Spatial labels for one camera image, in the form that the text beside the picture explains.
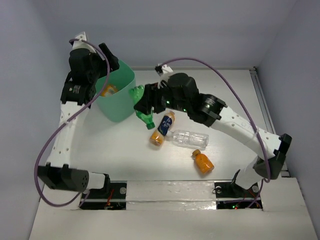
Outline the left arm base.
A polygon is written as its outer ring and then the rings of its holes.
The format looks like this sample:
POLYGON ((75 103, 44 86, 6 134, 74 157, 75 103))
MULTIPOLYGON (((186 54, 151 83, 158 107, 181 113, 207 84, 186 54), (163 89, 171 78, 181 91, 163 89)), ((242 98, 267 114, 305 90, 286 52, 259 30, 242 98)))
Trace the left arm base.
POLYGON ((102 192, 100 189, 91 189, 87 199, 83 193, 80 197, 80 209, 82 210, 126 210, 126 181, 112 181, 108 192, 102 192))

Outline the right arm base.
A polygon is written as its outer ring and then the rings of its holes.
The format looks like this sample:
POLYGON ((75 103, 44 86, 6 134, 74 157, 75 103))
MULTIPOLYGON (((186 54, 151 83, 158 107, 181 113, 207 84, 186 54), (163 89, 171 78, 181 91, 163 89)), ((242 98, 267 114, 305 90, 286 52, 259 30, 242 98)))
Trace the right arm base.
POLYGON ((243 189, 230 181, 218 181, 214 183, 212 193, 217 210, 262 209, 262 201, 257 197, 259 190, 257 183, 243 189))

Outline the short orange bottle yellow cap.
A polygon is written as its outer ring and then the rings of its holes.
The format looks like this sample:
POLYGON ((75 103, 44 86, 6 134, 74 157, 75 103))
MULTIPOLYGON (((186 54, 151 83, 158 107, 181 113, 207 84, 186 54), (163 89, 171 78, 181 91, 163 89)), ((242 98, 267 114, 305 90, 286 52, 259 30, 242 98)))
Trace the short orange bottle yellow cap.
POLYGON ((112 96, 113 94, 117 93, 119 90, 118 88, 113 84, 108 84, 102 93, 100 94, 101 97, 108 97, 112 96))

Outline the blue label yellow bottle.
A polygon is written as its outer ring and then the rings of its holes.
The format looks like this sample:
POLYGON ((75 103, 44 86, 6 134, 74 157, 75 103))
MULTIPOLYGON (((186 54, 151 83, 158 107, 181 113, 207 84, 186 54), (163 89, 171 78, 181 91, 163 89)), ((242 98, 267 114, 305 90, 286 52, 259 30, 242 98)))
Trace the blue label yellow bottle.
POLYGON ((150 136, 150 143, 155 145, 156 147, 160 147, 164 141, 165 137, 175 122, 175 113, 173 111, 167 112, 161 119, 159 126, 150 136))

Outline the large clear water bottle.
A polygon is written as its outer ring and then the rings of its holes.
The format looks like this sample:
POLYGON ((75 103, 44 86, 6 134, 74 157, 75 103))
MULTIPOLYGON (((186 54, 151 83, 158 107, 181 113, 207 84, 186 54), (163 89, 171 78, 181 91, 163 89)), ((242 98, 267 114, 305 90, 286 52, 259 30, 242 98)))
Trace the large clear water bottle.
POLYGON ((210 136, 187 130, 169 131, 166 138, 176 146, 204 150, 208 144, 210 136))

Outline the small orange juice bottle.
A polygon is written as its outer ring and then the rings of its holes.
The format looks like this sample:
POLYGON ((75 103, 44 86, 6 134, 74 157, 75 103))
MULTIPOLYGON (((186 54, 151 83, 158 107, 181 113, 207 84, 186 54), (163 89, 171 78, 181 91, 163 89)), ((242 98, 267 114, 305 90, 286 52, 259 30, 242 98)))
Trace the small orange juice bottle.
POLYGON ((207 174, 215 168, 214 164, 209 160, 209 158, 205 154, 201 153, 201 151, 198 149, 193 151, 192 158, 202 174, 207 174))

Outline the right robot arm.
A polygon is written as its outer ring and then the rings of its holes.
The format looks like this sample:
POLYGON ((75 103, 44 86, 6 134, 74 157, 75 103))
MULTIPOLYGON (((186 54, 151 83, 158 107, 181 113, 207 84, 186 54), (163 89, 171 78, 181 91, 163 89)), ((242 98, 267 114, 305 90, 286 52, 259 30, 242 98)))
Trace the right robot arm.
POLYGON ((242 196, 262 179, 276 180, 292 142, 288 134, 276 135, 250 123, 220 98, 200 93, 196 81, 186 73, 166 74, 159 83, 139 85, 129 91, 134 110, 148 127, 152 115, 166 109, 185 112, 199 124, 220 131, 256 153, 246 168, 239 169, 230 183, 235 196, 242 196))

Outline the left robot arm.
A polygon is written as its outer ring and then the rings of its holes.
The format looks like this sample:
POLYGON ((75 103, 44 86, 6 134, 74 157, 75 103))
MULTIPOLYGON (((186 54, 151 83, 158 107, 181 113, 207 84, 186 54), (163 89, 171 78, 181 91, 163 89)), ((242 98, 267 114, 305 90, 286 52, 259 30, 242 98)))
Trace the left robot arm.
POLYGON ((86 41, 72 43, 70 72, 60 97, 59 128, 50 137, 54 144, 45 165, 37 164, 34 168, 34 179, 42 180, 52 190, 83 193, 93 189, 97 196, 104 198, 111 191, 109 176, 78 168, 74 154, 80 139, 76 133, 98 97, 97 80, 118 70, 119 60, 105 43, 99 44, 98 49, 86 41))

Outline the green plastic bottle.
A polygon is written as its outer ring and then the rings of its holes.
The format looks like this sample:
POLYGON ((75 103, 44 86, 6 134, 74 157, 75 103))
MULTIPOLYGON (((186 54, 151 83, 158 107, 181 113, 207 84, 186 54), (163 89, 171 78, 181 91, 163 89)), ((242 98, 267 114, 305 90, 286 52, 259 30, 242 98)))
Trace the green plastic bottle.
POLYGON ((148 130, 153 129, 155 123, 153 121, 150 88, 138 85, 129 90, 129 95, 133 101, 133 109, 136 116, 145 123, 148 130))

